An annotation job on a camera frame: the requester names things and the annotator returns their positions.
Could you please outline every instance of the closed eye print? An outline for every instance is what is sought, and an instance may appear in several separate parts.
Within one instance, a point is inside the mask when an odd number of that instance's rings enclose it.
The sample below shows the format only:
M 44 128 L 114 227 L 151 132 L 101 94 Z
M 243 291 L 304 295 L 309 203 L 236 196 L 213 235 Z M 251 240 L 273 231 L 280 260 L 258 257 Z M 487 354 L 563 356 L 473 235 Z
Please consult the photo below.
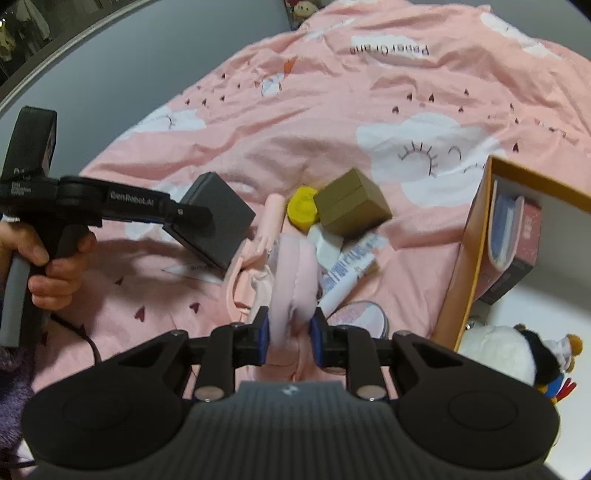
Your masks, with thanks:
M 451 147 L 448 151 L 447 154 L 449 155 L 450 153 L 452 153 L 453 151 L 456 151 L 457 154 L 460 156 L 459 161 L 462 161 L 462 152 L 460 151 L 460 147 L 456 147 L 455 145 L 453 147 Z
M 431 149 L 433 147 L 427 148 L 427 145 L 424 145 L 423 142 L 421 142 L 421 145 L 418 148 L 415 145 L 414 141 L 411 141 L 410 144 L 411 144 L 411 150 L 409 150 L 409 148 L 405 145 L 404 146 L 404 153 L 402 155 L 398 154 L 398 158 L 400 158 L 400 160 L 404 161 L 409 155 L 411 155 L 413 153 L 417 153 L 419 155 L 422 155 L 423 157 L 428 158 L 428 160 L 429 160 L 429 175 L 432 175 L 433 168 L 437 167 L 437 164 L 433 163 L 433 161 L 438 156 L 438 155 L 431 155 Z

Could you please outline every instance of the screw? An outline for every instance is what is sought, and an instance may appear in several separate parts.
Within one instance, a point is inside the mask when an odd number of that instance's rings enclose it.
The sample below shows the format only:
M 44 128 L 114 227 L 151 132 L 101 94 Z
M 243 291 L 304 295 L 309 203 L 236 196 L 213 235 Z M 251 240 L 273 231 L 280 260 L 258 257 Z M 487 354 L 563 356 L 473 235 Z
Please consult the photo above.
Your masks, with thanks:
M 198 400 L 204 402 L 211 402 L 223 398 L 225 392 L 220 387 L 208 385 L 206 387 L 199 387 L 197 390 L 195 390 L 195 393 L 193 395 Z
M 386 389 L 379 385 L 364 385 L 357 389 L 357 396 L 369 401 L 381 400 L 387 393 Z

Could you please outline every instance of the pink bedsheet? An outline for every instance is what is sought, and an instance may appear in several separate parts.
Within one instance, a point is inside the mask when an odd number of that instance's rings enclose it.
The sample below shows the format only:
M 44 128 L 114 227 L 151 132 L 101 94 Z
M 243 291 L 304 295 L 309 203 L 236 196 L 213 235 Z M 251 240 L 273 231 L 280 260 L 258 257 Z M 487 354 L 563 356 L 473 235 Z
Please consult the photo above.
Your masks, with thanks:
M 394 218 L 378 230 L 389 240 L 379 273 L 353 299 L 379 303 L 390 332 L 429 335 L 490 153 L 591 192 L 589 78 L 587 60 L 485 7 L 339 0 L 234 55 L 83 174 L 179 200 L 217 171 L 260 210 L 272 192 L 322 187 L 358 167 Z M 174 273 L 191 256 L 160 228 L 105 222 L 96 233 L 99 252 L 63 315 L 104 358 L 171 329 L 203 336 L 227 322 L 219 280 Z M 34 388 L 91 363 L 86 343 L 51 324 Z

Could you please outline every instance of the gray textured surface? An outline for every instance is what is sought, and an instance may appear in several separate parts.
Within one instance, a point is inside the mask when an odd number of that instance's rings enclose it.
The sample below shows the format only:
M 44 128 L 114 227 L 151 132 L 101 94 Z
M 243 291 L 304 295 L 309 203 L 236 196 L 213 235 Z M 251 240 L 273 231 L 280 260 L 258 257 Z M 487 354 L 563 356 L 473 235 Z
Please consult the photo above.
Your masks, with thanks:
M 157 0 L 64 56 L 2 113 L 0 162 L 19 110 L 32 105 L 58 112 L 51 175 L 78 173 L 233 53 L 289 27 L 279 0 Z
M 453 466 L 409 440 L 387 403 L 354 398 L 340 382 L 293 386 L 243 382 L 226 400 L 198 404 L 168 444 L 132 465 L 78 473 L 42 464 L 29 478 L 558 480 L 541 462 L 498 472 Z
M 412 0 L 414 4 L 490 5 L 495 15 L 530 37 L 543 38 L 591 59 L 591 22 L 568 0 Z

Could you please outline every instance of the person's hand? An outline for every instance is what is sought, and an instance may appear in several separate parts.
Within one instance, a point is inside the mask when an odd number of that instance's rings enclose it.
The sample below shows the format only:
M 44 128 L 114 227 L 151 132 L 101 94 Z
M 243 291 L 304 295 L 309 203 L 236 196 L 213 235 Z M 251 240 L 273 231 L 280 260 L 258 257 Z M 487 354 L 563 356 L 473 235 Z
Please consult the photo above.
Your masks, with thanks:
M 80 288 L 82 272 L 95 248 L 95 234 L 89 232 L 78 242 L 78 251 L 72 257 L 49 262 L 49 255 L 32 226 L 22 222 L 0 222 L 0 280 L 6 281 L 12 252 L 18 251 L 32 264 L 46 266 L 45 275 L 29 278 L 33 303 L 44 310 L 60 310 L 70 304 L 72 294 Z

